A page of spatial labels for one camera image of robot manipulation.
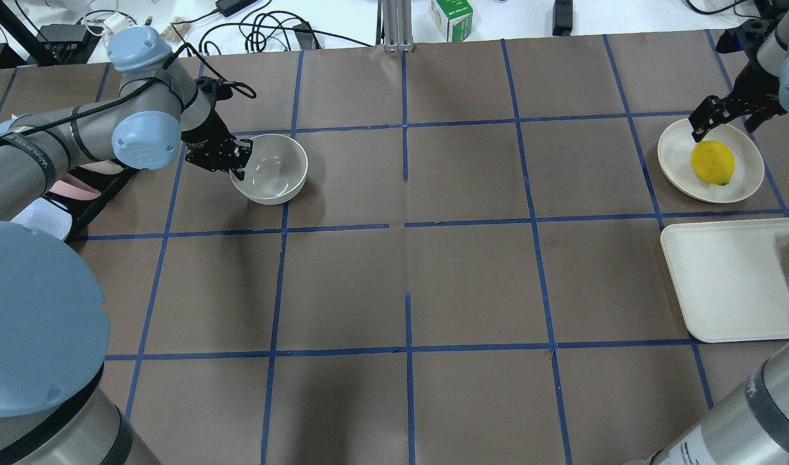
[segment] lemon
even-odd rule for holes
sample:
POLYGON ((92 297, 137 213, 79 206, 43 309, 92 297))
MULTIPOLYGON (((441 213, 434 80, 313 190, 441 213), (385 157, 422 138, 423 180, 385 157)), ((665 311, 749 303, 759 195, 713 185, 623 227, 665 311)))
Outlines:
POLYGON ((702 141, 696 144, 690 154, 690 164, 702 181, 716 185, 728 185, 733 176, 733 168, 736 167, 733 152, 719 141, 702 141))

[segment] pink object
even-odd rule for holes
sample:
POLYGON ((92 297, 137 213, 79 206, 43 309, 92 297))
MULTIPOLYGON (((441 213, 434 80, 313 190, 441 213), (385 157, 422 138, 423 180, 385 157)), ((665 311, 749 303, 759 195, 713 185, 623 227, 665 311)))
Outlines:
POLYGON ((101 192, 88 186, 81 180, 76 179, 72 174, 65 174, 60 180, 56 181, 50 191, 63 197, 73 198, 73 200, 93 200, 102 195, 101 192))

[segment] white label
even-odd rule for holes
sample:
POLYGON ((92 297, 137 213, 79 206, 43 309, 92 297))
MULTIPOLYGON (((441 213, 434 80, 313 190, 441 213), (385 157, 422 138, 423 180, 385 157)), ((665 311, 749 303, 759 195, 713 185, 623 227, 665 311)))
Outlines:
POLYGON ((704 445, 702 427, 690 431, 686 438, 670 449, 670 456, 658 465, 716 465, 704 445))

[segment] white tray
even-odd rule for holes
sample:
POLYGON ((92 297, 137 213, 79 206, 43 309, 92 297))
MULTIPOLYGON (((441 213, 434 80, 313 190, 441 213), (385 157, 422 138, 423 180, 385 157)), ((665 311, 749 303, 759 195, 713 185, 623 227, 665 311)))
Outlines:
POLYGON ((687 330, 704 342, 789 338, 788 238, 789 218, 663 230, 687 330))

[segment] green box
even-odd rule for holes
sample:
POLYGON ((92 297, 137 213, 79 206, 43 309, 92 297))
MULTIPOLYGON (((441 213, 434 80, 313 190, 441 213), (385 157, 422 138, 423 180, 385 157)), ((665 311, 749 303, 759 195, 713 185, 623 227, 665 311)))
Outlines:
POLYGON ((429 14, 447 42, 464 41, 472 33, 475 10, 466 0, 432 0, 429 14))

